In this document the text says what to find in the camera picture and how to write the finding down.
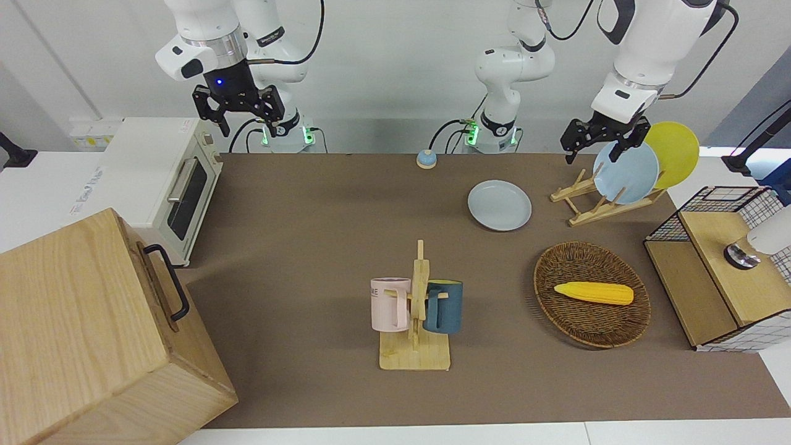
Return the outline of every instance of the mug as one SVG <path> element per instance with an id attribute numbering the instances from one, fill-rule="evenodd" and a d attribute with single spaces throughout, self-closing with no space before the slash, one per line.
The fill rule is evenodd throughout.
<path id="1" fill-rule="evenodd" d="M 457 333 L 461 329 L 462 283 L 429 280 L 423 329 L 432 333 Z"/>
<path id="2" fill-rule="evenodd" d="M 408 278 L 374 278 L 371 280 L 371 327 L 381 333 L 409 329 L 407 293 L 412 290 Z M 385 291 L 394 291 L 390 296 Z"/>

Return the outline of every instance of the oven window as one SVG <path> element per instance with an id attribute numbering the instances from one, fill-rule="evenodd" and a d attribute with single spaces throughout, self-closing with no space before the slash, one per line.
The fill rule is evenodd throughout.
<path id="1" fill-rule="evenodd" d="M 180 203 L 173 204 L 173 207 L 170 209 L 168 226 L 170 226 L 173 233 L 175 233 L 181 241 L 184 241 L 184 237 L 187 236 L 187 229 L 189 229 L 192 216 L 198 208 L 198 202 L 203 194 L 203 188 L 206 186 L 207 178 L 206 170 L 204 170 L 203 165 L 198 162 L 198 165 L 195 166 L 195 171 L 192 172 L 192 177 L 187 185 L 184 198 Z"/>

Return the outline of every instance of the wooden cabinet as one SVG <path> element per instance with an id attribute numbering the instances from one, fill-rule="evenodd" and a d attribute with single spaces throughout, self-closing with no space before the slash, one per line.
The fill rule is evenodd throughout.
<path id="1" fill-rule="evenodd" d="M 142 247 L 108 209 L 0 255 L 0 445 L 173 444 L 237 402 Z"/>
<path id="2" fill-rule="evenodd" d="M 739 213 L 681 211 L 689 241 L 646 241 L 690 345 L 757 351 L 791 335 L 791 287 L 766 255 L 751 270 L 731 266 L 723 249 L 750 229 Z"/>

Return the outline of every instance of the corn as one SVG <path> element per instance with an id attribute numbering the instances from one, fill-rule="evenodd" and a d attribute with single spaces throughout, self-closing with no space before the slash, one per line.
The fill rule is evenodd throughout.
<path id="1" fill-rule="evenodd" d="M 554 287 L 558 293 L 586 302 L 617 304 L 625 306 L 634 301 L 634 291 L 629 286 L 611 283 L 571 281 Z"/>

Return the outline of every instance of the wooden mug tree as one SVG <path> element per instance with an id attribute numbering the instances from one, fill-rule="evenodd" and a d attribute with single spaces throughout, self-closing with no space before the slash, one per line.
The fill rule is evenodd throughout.
<path id="1" fill-rule="evenodd" d="M 386 371 L 432 371 L 450 369 L 448 334 L 423 329 L 426 319 L 426 291 L 429 285 L 429 261 L 423 257 L 423 240 L 418 240 L 418 258 L 412 268 L 412 292 L 409 329 L 398 333 L 379 333 L 379 367 Z M 397 296 L 395 291 L 385 291 Z M 438 298 L 448 298 L 440 293 Z"/>

